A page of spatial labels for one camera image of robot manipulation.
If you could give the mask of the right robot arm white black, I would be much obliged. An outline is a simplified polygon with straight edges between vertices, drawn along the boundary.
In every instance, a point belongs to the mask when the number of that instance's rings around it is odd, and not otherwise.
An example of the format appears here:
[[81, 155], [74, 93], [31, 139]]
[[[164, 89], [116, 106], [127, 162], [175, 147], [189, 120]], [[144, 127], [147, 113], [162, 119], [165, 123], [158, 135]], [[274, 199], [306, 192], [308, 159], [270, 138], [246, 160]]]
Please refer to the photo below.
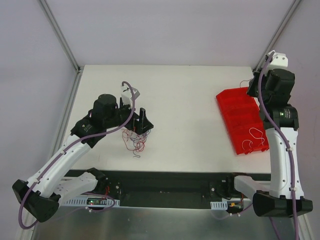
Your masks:
[[299, 178], [297, 109], [289, 104], [295, 74], [280, 68], [254, 72], [247, 95], [258, 99], [259, 116], [269, 144], [271, 179], [269, 187], [249, 175], [236, 175], [225, 184], [230, 197], [244, 194], [259, 217], [292, 218], [313, 210], [305, 198]]

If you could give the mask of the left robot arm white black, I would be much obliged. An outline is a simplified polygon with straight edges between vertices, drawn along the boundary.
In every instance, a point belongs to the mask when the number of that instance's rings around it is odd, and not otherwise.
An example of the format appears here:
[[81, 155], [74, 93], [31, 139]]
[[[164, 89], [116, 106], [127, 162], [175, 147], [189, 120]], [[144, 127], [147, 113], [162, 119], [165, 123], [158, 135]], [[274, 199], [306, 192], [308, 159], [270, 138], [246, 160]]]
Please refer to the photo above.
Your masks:
[[20, 204], [18, 222], [22, 229], [22, 213], [27, 210], [37, 222], [49, 220], [61, 204], [74, 197], [90, 192], [108, 194], [107, 177], [92, 167], [79, 177], [62, 183], [71, 167], [107, 134], [125, 127], [137, 135], [143, 135], [154, 125], [147, 119], [146, 110], [135, 113], [135, 101], [122, 96], [117, 102], [111, 94], [100, 95], [85, 117], [71, 129], [70, 135], [54, 156], [33, 176], [24, 181], [18, 179], [12, 190]]

